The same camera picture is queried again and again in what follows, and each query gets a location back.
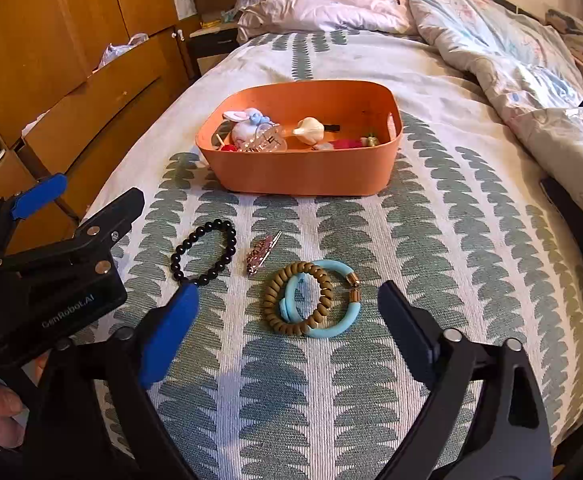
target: hair clip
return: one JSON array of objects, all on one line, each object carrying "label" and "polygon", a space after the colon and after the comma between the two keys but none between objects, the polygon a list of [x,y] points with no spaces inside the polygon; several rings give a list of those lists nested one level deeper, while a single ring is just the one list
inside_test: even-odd
[{"label": "hair clip", "polygon": [[258,242],[258,245],[247,255],[247,274],[253,276],[258,269],[262,267],[264,261],[271,254],[271,250],[274,248],[282,231],[278,231],[275,236],[267,235],[264,240]]}]

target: nightstand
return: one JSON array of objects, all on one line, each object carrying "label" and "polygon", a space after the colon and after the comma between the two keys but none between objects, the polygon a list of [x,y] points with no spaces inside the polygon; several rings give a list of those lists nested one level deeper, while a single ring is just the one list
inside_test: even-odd
[{"label": "nightstand", "polygon": [[189,56],[198,76],[209,72],[238,48],[238,23],[221,23],[192,32],[187,42]]}]

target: bunny ear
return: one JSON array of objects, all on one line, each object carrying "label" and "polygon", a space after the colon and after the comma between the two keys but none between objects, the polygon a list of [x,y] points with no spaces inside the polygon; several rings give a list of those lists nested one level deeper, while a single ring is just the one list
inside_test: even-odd
[{"label": "bunny ear", "polygon": [[249,115],[244,112],[224,112],[222,116],[225,119],[234,121],[235,123],[241,123],[242,121],[246,121],[249,118]]}]

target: brown spiral hair tie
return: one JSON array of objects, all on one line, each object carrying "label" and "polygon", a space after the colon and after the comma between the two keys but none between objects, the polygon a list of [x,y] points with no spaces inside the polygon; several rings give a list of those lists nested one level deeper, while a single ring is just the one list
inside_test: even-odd
[{"label": "brown spiral hair tie", "polygon": [[[320,285],[320,299],[316,309],[312,314],[300,323],[287,323],[274,311],[278,300],[278,293],[285,283],[287,283],[294,274],[304,272],[311,274]],[[334,304],[334,285],[329,279],[328,274],[317,265],[311,262],[294,262],[284,269],[281,269],[269,283],[264,291],[264,309],[265,319],[271,327],[281,334],[302,335],[309,332],[309,328],[316,328],[319,323],[323,322],[325,317],[331,312]]]}]

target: black beaded bracelet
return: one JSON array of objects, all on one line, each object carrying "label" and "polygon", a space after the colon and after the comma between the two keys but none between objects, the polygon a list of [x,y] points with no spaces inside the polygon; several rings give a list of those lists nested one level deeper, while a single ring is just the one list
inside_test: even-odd
[{"label": "black beaded bracelet", "polygon": [[[191,249],[191,246],[196,243],[199,238],[211,231],[224,231],[226,234],[226,249],[225,253],[220,256],[220,259],[216,264],[211,267],[205,274],[201,274],[198,279],[190,280],[185,278],[184,273],[180,269],[180,257],[187,249]],[[194,283],[197,286],[207,285],[211,280],[215,280],[219,273],[225,270],[225,267],[231,263],[231,258],[236,254],[236,230],[231,225],[229,220],[222,221],[220,218],[216,218],[213,222],[206,222],[203,226],[197,227],[196,231],[191,233],[187,240],[182,242],[175,248],[175,253],[172,254],[171,269],[174,273],[174,280],[176,280],[181,285],[184,283]]]}]

